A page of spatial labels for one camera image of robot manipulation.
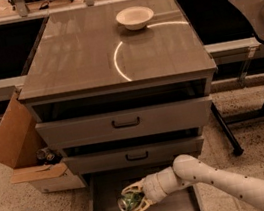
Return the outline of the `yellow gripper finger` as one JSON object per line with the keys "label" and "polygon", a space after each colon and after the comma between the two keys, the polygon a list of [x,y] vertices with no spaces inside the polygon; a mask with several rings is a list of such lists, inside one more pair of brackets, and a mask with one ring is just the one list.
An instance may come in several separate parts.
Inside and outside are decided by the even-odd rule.
{"label": "yellow gripper finger", "polygon": [[139,180],[139,182],[134,182],[131,185],[123,188],[121,191],[122,195],[134,194],[134,193],[142,193],[143,192],[143,181]]}
{"label": "yellow gripper finger", "polygon": [[143,198],[140,202],[130,204],[130,211],[146,211],[153,205],[153,201]]}

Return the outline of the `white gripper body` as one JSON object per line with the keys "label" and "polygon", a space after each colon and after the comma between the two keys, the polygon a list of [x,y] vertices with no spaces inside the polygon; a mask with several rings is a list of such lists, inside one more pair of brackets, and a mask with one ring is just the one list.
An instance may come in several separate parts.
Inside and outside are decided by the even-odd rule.
{"label": "white gripper body", "polygon": [[158,175],[149,174],[141,181],[143,193],[150,204],[157,204],[165,198],[165,192],[160,186]]}

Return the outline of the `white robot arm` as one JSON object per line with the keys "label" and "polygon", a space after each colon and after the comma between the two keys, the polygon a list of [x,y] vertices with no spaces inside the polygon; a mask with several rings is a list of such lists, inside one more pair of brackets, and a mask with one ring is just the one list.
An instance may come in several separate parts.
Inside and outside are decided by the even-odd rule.
{"label": "white robot arm", "polygon": [[191,155],[178,155],[171,167],[149,174],[122,190],[121,211],[145,211],[176,191],[205,183],[264,211],[264,180],[227,172]]}

